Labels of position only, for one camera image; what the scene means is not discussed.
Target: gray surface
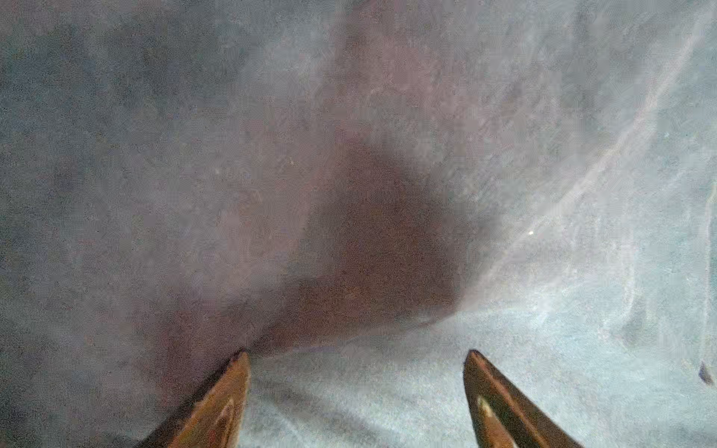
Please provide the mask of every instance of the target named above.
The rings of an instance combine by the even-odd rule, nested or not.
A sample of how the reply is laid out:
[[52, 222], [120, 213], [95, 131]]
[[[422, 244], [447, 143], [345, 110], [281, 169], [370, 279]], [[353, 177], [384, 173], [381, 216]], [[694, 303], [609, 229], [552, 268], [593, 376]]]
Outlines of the gray surface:
[[470, 348], [717, 446], [714, 2], [2, 7], [0, 445], [132, 445], [244, 346], [243, 447], [474, 446]]

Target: gray background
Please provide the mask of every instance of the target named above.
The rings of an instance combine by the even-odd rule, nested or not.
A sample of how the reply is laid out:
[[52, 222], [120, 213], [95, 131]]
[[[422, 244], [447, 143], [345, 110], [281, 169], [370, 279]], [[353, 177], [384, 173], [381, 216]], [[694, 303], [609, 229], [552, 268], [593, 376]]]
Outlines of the gray background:
[[238, 348], [243, 447], [717, 446], [707, 1], [0, 6], [0, 446], [131, 446]]

